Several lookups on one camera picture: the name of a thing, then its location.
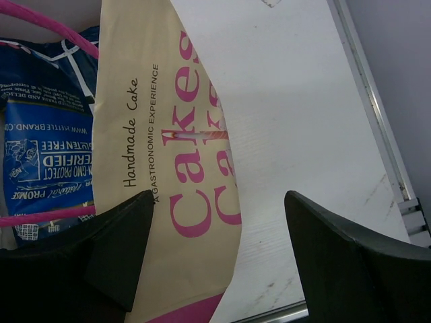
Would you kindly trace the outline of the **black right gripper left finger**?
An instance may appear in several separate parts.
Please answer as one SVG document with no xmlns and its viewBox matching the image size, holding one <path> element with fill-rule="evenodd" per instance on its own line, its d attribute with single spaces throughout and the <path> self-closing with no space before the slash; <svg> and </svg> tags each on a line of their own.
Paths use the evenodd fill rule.
<svg viewBox="0 0 431 323">
<path fill-rule="evenodd" d="M 153 214 L 146 190 L 59 234 L 1 249 L 1 321 L 124 322 Z"/>
</svg>

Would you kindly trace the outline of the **large blue chips bag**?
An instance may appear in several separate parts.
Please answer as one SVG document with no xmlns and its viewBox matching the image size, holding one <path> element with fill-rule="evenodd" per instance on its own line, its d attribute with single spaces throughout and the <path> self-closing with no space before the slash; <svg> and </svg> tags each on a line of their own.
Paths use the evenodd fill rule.
<svg viewBox="0 0 431 323">
<path fill-rule="evenodd" d="M 1 215 L 86 207 L 98 61 L 68 40 L 1 39 Z"/>
</svg>

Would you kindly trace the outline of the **cream pink paper cake bag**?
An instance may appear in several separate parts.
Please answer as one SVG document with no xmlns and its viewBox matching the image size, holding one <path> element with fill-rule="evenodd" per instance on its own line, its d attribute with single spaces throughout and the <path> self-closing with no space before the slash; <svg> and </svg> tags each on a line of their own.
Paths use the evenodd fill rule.
<svg viewBox="0 0 431 323">
<path fill-rule="evenodd" d="M 1 218 L 15 250 L 149 190 L 154 214 L 124 322 L 209 322 L 229 286 L 242 217 L 220 99 L 170 1 L 103 1 L 78 34 L 28 7 L 1 13 L 46 28 L 98 61 L 92 192 L 86 207 Z"/>
</svg>

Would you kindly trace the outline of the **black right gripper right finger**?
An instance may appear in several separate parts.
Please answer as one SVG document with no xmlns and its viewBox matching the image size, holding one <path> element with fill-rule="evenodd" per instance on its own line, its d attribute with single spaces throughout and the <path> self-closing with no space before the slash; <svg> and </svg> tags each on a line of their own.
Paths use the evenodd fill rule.
<svg viewBox="0 0 431 323">
<path fill-rule="evenodd" d="M 284 205 L 310 322 L 430 321 L 430 249 L 368 229 L 295 191 Z"/>
</svg>

